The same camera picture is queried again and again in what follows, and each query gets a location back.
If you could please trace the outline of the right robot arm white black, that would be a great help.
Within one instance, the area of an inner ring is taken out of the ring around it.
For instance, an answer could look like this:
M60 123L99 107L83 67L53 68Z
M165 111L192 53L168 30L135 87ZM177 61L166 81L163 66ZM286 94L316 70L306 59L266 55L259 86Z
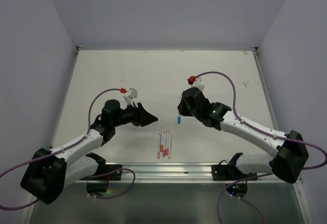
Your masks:
M236 153L227 165L216 166L220 179L240 180L270 173L287 183L295 183L309 158L300 133L294 130L284 133L247 122L229 106L211 103L196 87L182 93L178 111L182 116L194 117L206 127L236 135L263 150L256 155Z

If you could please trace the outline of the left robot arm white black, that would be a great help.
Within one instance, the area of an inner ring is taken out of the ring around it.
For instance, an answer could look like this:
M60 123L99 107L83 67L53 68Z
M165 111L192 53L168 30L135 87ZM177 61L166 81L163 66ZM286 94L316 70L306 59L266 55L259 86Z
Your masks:
M106 144L115 135L116 127L129 123L145 127L157 121L158 118L146 111L141 103L122 109L119 101L110 99L90 128L76 141L53 151L37 150L20 186L43 203L50 204L75 181L88 177L98 180L106 175L105 159L93 150Z

